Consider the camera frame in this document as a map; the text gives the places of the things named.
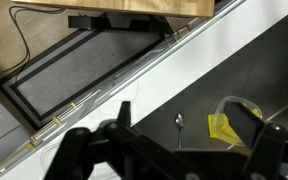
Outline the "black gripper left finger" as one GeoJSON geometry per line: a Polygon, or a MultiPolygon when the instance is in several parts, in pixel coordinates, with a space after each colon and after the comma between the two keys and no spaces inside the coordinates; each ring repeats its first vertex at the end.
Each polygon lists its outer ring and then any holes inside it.
{"type": "Polygon", "coordinates": [[[171,154],[131,129],[131,102],[123,101],[116,120],[92,132],[67,131],[43,180],[88,180],[96,164],[106,163],[121,180],[171,180],[171,154]]]}

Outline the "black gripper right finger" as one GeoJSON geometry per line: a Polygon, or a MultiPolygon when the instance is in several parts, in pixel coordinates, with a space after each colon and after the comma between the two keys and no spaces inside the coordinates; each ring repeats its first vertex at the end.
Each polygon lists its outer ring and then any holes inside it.
{"type": "Polygon", "coordinates": [[[253,114],[242,103],[228,102],[224,107],[228,123],[251,151],[242,170],[247,180],[286,180],[281,165],[288,164],[288,130],[253,114]]]}

